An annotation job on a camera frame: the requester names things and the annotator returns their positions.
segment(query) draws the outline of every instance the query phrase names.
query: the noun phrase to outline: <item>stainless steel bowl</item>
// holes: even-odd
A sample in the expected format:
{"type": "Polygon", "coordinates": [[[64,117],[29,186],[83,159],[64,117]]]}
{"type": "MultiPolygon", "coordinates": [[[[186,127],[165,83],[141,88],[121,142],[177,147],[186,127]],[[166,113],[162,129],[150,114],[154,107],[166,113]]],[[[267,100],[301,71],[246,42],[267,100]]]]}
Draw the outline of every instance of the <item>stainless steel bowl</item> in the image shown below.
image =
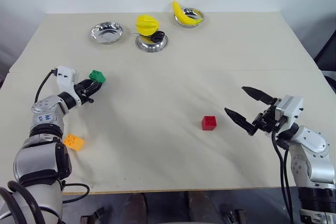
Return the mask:
{"type": "Polygon", "coordinates": [[[116,22],[103,22],[94,26],[91,30],[92,38],[103,44],[111,44],[120,39],[122,27],[116,22]]]}
{"type": "Polygon", "coordinates": [[[168,44],[168,37],[165,35],[160,43],[155,43],[149,37],[138,35],[135,39],[137,47],[145,52],[159,52],[168,44]]]}
{"type": "Polygon", "coordinates": [[[193,28],[193,27],[195,27],[195,26],[198,26],[198,25],[199,25],[200,23],[202,23],[203,20],[204,20],[204,15],[203,15],[203,13],[202,13],[200,10],[197,10],[197,9],[194,9],[194,8],[184,8],[184,9],[182,9],[182,11],[183,11],[183,13],[184,13],[185,15],[187,15],[189,18],[193,18],[193,19],[201,19],[201,20],[202,20],[201,22],[199,22],[199,23],[196,24],[196,25],[185,25],[185,24],[182,24],[182,23],[179,21],[179,19],[174,15],[176,22],[177,22],[179,25],[183,26],[183,27],[186,27],[186,28],[193,28]]]}

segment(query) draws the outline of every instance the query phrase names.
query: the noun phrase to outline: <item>toy banana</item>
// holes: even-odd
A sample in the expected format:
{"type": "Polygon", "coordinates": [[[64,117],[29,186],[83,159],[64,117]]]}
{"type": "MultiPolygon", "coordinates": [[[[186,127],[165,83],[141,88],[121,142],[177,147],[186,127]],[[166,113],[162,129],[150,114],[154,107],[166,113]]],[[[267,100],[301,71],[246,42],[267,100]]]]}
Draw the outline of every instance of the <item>toy banana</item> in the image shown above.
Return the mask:
{"type": "Polygon", "coordinates": [[[193,19],[185,15],[177,1],[173,1],[173,10],[177,19],[184,25],[197,25],[202,19],[193,19]]]}

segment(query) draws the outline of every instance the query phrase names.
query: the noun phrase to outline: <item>table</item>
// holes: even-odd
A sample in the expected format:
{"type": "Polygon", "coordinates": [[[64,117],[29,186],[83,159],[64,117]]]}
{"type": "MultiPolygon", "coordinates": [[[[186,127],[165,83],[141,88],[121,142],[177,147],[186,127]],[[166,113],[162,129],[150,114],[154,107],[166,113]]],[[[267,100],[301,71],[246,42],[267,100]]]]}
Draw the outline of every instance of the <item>table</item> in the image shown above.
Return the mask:
{"type": "MultiPolygon", "coordinates": [[[[241,86],[303,96],[297,122],[322,132],[336,165],[336,96],[280,14],[209,13],[194,29],[174,24],[172,14],[152,15],[170,40],[155,54],[135,46],[138,14],[46,16],[0,90],[2,185],[13,178],[7,164],[28,136],[35,92],[58,65],[77,69],[79,80],[92,69],[107,79],[93,104],[65,117],[65,134],[87,141],[69,151],[67,182],[86,183],[92,193],[279,186],[270,139],[248,136],[223,112],[226,106],[251,122],[266,108],[241,86]],[[90,27],[109,19],[128,25],[125,36],[111,45],[91,41],[90,27]],[[216,116],[214,131],[202,131],[204,115],[216,116]]],[[[57,93],[50,78],[40,98],[57,93]]]]}

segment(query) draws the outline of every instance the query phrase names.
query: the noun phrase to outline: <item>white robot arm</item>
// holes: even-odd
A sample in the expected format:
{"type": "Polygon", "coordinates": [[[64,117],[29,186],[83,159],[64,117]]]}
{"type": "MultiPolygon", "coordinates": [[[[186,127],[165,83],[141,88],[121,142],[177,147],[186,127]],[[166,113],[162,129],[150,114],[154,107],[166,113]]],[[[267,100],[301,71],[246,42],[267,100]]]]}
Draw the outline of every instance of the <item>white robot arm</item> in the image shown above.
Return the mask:
{"type": "Polygon", "coordinates": [[[63,117],[71,108],[93,102],[90,96],[101,88],[102,82],[87,79],[76,84],[76,72],[63,66],[50,73],[57,77],[61,93],[40,100],[32,107],[29,138],[14,161],[16,182],[8,183],[14,193],[11,195],[0,188],[7,203],[0,206],[1,224],[61,223],[63,179],[71,174],[69,154],[61,141],[63,117]]]}
{"type": "MultiPolygon", "coordinates": [[[[291,171],[299,190],[302,205],[301,221],[309,224],[336,223],[335,170],[329,159],[330,144],[322,137],[321,133],[316,133],[295,123],[295,119],[303,111],[303,99],[289,95],[278,99],[251,87],[242,87],[242,89],[252,98],[270,105],[270,107],[263,113],[259,113],[252,124],[235,111],[225,108],[225,112],[249,135],[254,135],[257,130],[272,133],[272,142],[282,163],[280,171],[282,169],[283,194],[285,190],[282,175],[286,171],[286,159],[282,160],[277,146],[286,150],[286,157],[286,152],[289,151],[291,171]]],[[[288,194],[288,199],[288,203],[291,205],[290,194],[288,194]]],[[[288,210],[291,221],[293,221],[292,209],[288,207],[288,210]]]]}

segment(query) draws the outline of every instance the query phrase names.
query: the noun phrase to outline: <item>orange lego block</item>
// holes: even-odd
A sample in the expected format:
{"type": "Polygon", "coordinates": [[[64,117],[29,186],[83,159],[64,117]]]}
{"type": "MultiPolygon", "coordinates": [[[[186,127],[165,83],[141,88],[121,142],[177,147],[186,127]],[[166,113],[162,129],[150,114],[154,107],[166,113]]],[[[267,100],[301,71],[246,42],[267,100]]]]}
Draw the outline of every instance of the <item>orange lego block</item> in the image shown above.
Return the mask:
{"type": "Polygon", "coordinates": [[[81,139],[80,137],[74,136],[72,134],[67,135],[67,137],[64,139],[63,143],[75,151],[80,151],[85,144],[85,141],[81,139]]]}

